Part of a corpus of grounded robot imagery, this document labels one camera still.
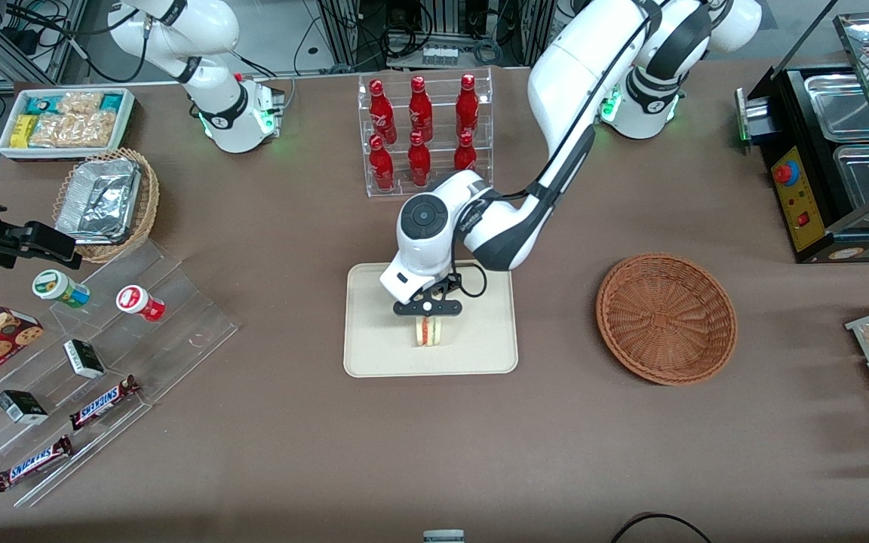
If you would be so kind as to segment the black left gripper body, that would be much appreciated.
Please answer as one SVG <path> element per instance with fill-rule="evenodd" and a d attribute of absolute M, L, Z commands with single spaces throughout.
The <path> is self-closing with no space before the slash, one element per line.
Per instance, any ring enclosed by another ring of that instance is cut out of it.
<path fill-rule="evenodd" d="M 449 299 L 449 293 L 461 289 L 461 275 L 446 275 L 431 287 L 414 293 L 407 303 L 394 302 L 393 312 L 403 317 L 452 317 L 462 312 L 462 303 Z"/>

